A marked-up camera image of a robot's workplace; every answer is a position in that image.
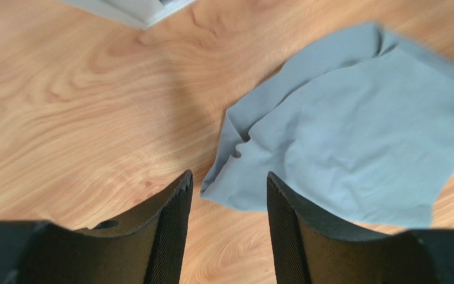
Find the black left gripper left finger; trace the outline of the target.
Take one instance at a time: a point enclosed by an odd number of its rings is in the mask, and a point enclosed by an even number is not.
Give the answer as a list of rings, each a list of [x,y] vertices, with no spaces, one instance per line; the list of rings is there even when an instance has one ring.
[[[192,195],[187,170],[92,229],[0,221],[0,283],[179,283]]]

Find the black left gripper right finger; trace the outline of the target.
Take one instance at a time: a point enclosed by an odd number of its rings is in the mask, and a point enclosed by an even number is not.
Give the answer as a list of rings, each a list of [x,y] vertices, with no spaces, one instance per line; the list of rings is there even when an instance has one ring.
[[[267,177],[278,283],[454,283],[454,229],[389,235],[341,219]]]

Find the grey underwear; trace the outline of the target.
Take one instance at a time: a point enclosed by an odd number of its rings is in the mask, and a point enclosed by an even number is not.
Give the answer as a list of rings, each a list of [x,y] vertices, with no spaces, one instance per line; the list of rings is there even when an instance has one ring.
[[[267,209],[267,176],[355,222],[429,227],[454,172],[454,63],[377,24],[305,47],[225,112],[201,197]]]

